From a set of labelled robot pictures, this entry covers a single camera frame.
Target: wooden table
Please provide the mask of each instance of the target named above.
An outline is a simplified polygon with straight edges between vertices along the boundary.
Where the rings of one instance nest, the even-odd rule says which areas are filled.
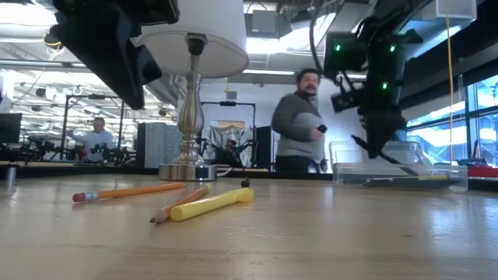
[[[254,203],[158,226],[153,212],[185,191],[71,201],[156,183],[98,175],[0,189],[0,279],[498,279],[495,194],[252,180]]]

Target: white lamp shade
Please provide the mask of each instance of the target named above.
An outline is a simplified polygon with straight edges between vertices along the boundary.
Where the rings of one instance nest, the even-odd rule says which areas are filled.
[[[242,0],[178,0],[180,20],[173,25],[144,26],[142,40],[165,73],[185,75],[190,54],[187,33],[208,39],[199,61],[203,78],[241,73],[249,63]]]

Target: black cable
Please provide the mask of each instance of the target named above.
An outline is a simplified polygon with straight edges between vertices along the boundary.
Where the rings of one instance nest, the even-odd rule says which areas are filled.
[[[311,55],[313,56],[314,64],[317,70],[323,75],[324,69],[320,65],[320,60],[318,59],[317,48],[314,46],[314,26],[318,20],[318,14],[320,13],[320,9],[324,4],[324,0],[318,0],[317,5],[314,7],[314,13],[311,17],[310,21],[310,49]]]
[[[263,5],[263,3],[261,3],[260,1],[252,1],[249,6],[247,7],[247,11],[246,13],[249,13],[249,9],[251,9],[251,6],[254,4],[254,3],[258,3],[259,5],[261,5],[261,7],[265,8],[265,11],[268,11],[268,9],[266,8],[265,5]]]

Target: small black object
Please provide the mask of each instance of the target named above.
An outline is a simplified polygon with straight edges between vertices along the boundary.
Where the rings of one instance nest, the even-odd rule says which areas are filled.
[[[321,124],[319,127],[317,127],[317,130],[321,133],[327,132],[327,127],[324,124]]]
[[[245,177],[242,182],[240,182],[241,187],[250,187],[251,182],[249,181],[248,177]]]

